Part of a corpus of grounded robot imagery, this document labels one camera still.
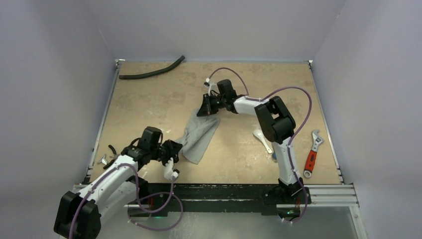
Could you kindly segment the grey cloth napkin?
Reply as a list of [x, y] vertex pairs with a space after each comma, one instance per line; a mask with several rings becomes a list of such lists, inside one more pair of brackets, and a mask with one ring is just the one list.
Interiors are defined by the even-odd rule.
[[183, 135], [175, 142], [182, 145], [179, 153], [189, 162], [199, 164], [220, 123], [219, 117], [198, 117], [199, 109], [193, 110]]

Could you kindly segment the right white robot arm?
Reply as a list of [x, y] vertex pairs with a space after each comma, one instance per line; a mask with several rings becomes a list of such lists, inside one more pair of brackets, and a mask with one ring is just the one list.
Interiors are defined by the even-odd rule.
[[229, 79], [217, 83], [217, 91], [209, 90], [197, 113], [199, 117], [216, 114], [226, 109], [234, 114], [255, 116], [265, 138], [271, 142], [279, 169], [278, 185], [266, 193], [267, 197], [281, 198], [290, 203], [298, 196], [308, 197], [299, 171], [296, 169], [293, 139], [296, 122], [287, 106], [278, 96], [264, 99], [239, 95]]

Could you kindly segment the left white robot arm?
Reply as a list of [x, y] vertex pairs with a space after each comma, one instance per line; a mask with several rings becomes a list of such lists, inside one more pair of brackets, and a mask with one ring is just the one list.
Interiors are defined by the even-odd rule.
[[[78, 192], [66, 192], [59, 203], [53, 231], [67, 239], [95, 239], [102, 225], [124, 205], [135, 202], [140, 209], [154, 214], [164, 209], [172, 198], [174, 182], [179, 170], [174, 169], [179, 161], [182, 144], [163, 140], [163, 132], [148, 126], [141, 137], [134, 139], [116, 158], [115, 162], [95, 181]], [[148, 182], [139, 177], [139, 170], [151, 161], [164, 166], [164, 178], [171, 182], [168, 198], [157, 209], [145, 208], [154, 196]]]

